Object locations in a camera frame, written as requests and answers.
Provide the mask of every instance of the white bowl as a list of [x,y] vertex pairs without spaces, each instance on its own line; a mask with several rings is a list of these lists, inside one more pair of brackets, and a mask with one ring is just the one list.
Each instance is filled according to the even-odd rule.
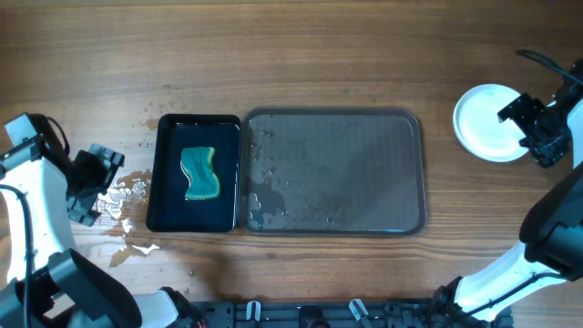
[[496,84],[477,86],[467,91],[454,110],[454,131],[472,154],[493,162],[508,162],[524,156],[528,149],[518,141],[525,134],[511,120],[498,121],[498,111],[520,94]]

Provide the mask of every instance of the black mount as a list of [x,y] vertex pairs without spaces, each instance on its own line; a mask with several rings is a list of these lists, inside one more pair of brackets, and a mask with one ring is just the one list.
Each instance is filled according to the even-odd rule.
[[[481,325],[451,324],[436,321],[430,326],[427,311],[432,299],[389,300],[387,302],[364,302],[368,311],[367,321],[373,328],[513,328],[511,308],[506,308],[492,323]],[[356,321],[348,308],[348,303],[264,303],[261,305],[261,319],[256,322],[247,320],[247,303],[232,302],[193,302],[204,314],[210,328],[363,328],[368,327]],[[306,309],[314,313],[318,309],[322,318],[315,318],[306,325],[302,313]]]
[[428,327],[511,328],[514,326],[510,307],[501,311],[491,323],[466,315],[462,308],[455,303],[455,290],[461,280],[462,277],[457,277],[447,286],[441,286],[434,292],[434,297],[430,300],[425,310]]
[[[583,79],[583,59],[579,59],[568,72]],[[498,112],[504,122],[512,119],[526,135],[520,146],[528,148],[532,159],[543,168],[548,168],[562,159],[569,151],[572,139],[567,126],[568,113],[583,98],[583,87],[572,79],[564,79],[555,95],[555,104],[546,107],[539,99],[522,94]]]
[[[29,279],[33,327],[139,327],[141,314],[126,287],[73,250],[55,253]],[[53,319],[53,296],[65,293],[75,303]],[[24,283],[12,281],[0,292],[0,325],[24,326]]]
[[520,228],[525,258],[570,281],[583,277],[583,163],[528,212]]
[[66,191],[66,209],[69,219],[92,226],[101,215],[92,210],[98,193],[106,194],[125,157],[111,149],[91,145],[89,152],[80,150],[66,173],[69,185]]

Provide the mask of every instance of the wooden table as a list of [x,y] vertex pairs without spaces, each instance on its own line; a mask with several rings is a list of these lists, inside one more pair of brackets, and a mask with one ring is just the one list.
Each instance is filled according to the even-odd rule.
[[[477,159],[455,138],[456,101],[485,83],[549,101],[559,76],[513,52],[532,48],[568,67],[583,56],[581,11],[581,2],[530,1],[2,10],[0,121],[23,111],[51,116],[73,153],[91,143],[124,153],[118,182],[131,185],[148,184],[166,113],[408,108],[422,125],[429,204],[429,223],[414,237],[151,233],[148,194],[127,196],[118,219],[105,211],[94,227],[72,229],[82,254],[133,293],[166,285],[199,301],[428,297],[508,250],[530,207],[572,165]],[[4,133],[0,146],[11,148]],[[132,247],[151,244],[161,250]],[[517,327],[579,327],[581,310],[583,283],[547,288],[517,303]]]

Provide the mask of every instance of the sponge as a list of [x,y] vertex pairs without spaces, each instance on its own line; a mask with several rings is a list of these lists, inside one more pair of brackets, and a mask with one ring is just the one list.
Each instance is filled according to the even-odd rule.
[[219,178],[212,170],[212,147],[196,147],[182,150],[180,167],[189,179],[186,200],[207,200],[219,196]]

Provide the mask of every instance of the black cable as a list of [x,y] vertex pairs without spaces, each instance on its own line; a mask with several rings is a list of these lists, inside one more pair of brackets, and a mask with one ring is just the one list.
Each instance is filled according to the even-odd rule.
[[66,140],[65,131],[63,131],[63,128],[61,128],[61,126],[58,123],[56,123],[54,118],[46,118],[46,119],[53,122],[56,125],[56,128],[58,128],[58,130],[61,132],[61,137],[63,137],[63,142],[65,142],[65,153],[67,156],[69,156],[69,152],[71,151],[71,148],[69,147],[69,142]]
[[571,74],[569,74],[563,68],[561,68],[561,66],[555,60],[553,60],[545,55],[539,54],[536,51],[525,50],[525,49],[517,50],[517,55],[522,56],[526,59],[530,59],[530,60],[534,61],[535,63],[539,63],[543,67],[546,67],[550,70],[553,70],[553,71],[561,74],[563,76],[563,78],[565,78],[565,79],[570,78],[573,81],[579,83],[581,86],[583,86],[583,81],[581,81],[580,79],[578,79],[576,77],[573,77]]
[[475,308],[474,310],[468,312],[468,313],[464,313],[456,318],[454,318],[454,322],[457,319],[460,318],[464,318],[467,316],[471,316],[474,315],[476,313],[482,312],[485,309],[491,309],[494,305],[502,302],[503,300],[507,299],[508,297],[516,294],[517,292],[522,291],[523,289],[525,289],[526,287],[528,287],[529,285],[537,282],[538,280],[542,279],[542,278],[557,278],[557,279],[564,279],[564,277],[558,273],[552,273],[552,272],[546,272],[546,273],[539,273],[539,274],[534,274],[532,277],[530,277],[527,281],[522,282],[521,284],[519,284],[517,287],[515,287],[512,291],[505,293],[504,295],[498,297],[497,299],[490,301],[480,307]]
[[26,247],[26,275],[25,275],[25,297],[23,300],[24,304],[24,313],[25,313],[25,328],[32,327],[31,324],[31,316],[30,316],[30,278],[33,274],[33,261],[34,261],[34,251],[33,251],[33,241],[32,241],[32,226],[30,220],[30,209],[28,208],[28,201],[26,201],[26,195],[8,185],[0,184],[0,190],[10,190],[14,192],[18,200],[20,200],[20,204],[22,205],[22,212],[24,214],[25,219],[25,247]]

